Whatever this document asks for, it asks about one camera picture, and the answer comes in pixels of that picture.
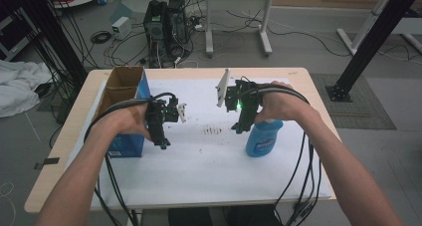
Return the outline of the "person's left hand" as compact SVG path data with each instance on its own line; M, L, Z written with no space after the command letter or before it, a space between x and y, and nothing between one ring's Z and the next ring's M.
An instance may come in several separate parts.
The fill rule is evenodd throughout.
M145 114L147 105L139 105L116 110L102 117L96 126L103 132L114 137L121 134L141 134L151 140L150 133L146 127Z

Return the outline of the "white crumpled cloth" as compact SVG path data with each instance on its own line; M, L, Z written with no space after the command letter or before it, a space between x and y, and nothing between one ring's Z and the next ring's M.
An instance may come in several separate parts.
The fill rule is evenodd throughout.
M36 89L51 81L45 63L0 60L0 117L30 110L40 102Z

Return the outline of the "small white box device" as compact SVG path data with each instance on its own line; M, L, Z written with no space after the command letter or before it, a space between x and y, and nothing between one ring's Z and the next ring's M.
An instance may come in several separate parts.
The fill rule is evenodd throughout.
M128 17L120 17L112 25L114 36L118 40L123 40L132 31L131 23Z

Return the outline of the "person's legs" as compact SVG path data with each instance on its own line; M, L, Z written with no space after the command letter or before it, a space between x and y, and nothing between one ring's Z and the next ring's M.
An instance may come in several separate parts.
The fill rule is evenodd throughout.
M167 211L169 226L213 226L207 207L173 208ZM281 226L272 205L231 206L228 226Z

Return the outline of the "black tape strip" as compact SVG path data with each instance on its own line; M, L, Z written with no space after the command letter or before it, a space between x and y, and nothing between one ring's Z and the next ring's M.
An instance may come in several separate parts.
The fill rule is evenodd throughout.
M45 165L58 164L59 161L59 157L45 158L42 162L36 162L34 165L34 169L42 170Z

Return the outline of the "white metal stand legs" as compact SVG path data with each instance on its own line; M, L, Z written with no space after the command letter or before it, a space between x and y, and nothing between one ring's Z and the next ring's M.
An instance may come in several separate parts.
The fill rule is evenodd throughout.
M350 39L343 29L336 30L338 36L352 55L357 52L358 47L369 33L389 0L375 1L375 7L369 12L364 23L353 39ZM422 35L422 7L419 9L410 8L407 10L404 17L393 29L392 34L399 34L422 55L422 43L415 38L415 35Z

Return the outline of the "blue cardboard box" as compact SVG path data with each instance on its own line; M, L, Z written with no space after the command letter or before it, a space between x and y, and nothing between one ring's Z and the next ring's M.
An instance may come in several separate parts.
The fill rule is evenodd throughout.
M96 115L104 113L114 104L151 97L144 67L114 67L105 82ZM110 157L141 157L144 136L118 134L111 142Z

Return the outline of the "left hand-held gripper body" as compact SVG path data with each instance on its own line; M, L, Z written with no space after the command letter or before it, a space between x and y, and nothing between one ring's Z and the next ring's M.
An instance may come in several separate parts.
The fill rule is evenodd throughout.
M146 120L148 123L186 122L186 104L181 104L177 97L169 101L162 99L152 100L147 107Z

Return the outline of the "black metal stand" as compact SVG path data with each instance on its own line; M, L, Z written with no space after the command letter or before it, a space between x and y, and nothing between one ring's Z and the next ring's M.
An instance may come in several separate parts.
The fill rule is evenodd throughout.
M74 87L81 87L88 73L68 41L49 0L0 0L0 9L13 12L22 7L32 23L45 35L49 44L64 65Z

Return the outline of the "black metal post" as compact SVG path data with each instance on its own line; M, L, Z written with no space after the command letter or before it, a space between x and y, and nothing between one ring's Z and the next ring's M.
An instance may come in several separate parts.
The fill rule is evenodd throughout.
M325 89L332 102L349 102L349 92L379 48L404 17L415 0L388 0L355 55L333 86Z

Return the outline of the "black computer tower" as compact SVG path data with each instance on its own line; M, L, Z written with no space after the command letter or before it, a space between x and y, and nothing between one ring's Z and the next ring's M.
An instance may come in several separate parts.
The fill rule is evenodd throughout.
M172 47L187 42L185 0L169 0L167 5L169 42L168 52Z
M143 19L149 52L148 65L151 69L162 69L167 56L169 33L166 8L164 1L151 0Z

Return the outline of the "blue plastic bottle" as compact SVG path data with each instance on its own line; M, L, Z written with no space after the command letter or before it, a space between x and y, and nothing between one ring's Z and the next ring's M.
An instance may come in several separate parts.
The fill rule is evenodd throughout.
M283 126L284 123L279 119L266 119L255 123L246 144L246 153L250 157L261 157L270 153Z

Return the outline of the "grey floor mat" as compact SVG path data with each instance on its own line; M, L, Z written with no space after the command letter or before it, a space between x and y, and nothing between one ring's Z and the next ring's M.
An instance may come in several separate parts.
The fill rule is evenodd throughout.
M311 74L311 77L336 128L396 130L364 76L358 78L349 97L341 102L332 101L326 89L334 85L339 75Z

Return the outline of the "person's right hand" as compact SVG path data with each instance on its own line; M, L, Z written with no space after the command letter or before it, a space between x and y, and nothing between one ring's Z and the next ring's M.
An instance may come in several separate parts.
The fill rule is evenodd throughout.
M303 100L285 93L265 93L263 108L256 115L255 122L266 119L294 120L308 123L319 120L320 114Z

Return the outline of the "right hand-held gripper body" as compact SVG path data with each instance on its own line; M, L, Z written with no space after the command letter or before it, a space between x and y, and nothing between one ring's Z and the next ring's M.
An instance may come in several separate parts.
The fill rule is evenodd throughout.
M248 103L253 94L258 92L258 85L250 81L247 77L242 76L240 79L235 79L235 85L230 86L229 82L232 80L231 69L226 68L224 74L215 87L217 91L217 107L226 106L226 111L239 111L250 107L252 104Z

